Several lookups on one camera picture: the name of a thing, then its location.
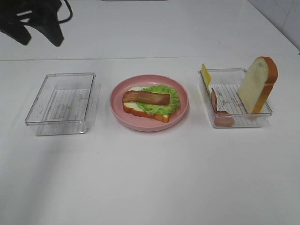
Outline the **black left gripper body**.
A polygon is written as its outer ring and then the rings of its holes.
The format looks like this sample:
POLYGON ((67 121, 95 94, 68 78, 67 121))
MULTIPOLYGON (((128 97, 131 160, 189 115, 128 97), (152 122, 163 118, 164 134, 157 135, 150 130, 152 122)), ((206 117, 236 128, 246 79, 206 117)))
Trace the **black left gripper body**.
POLYGON ((10 26, 60 27, 57 12, 60 0, 2 0, 0 2, 0 28, 10 26))

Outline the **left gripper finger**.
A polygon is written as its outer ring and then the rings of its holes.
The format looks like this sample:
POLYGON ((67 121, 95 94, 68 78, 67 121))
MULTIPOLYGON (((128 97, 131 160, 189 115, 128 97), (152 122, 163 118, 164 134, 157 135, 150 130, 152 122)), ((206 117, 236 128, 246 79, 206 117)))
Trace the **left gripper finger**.
POLYGON ((56 47, 59 47, 64 40, 60 25, 57 22, 34 25, 34 28, 42 33, 56 47))
POLYGON ((0 21, 0 31, 22 45, 27 45, 31 40, 31 35, 20 22, 0 21))

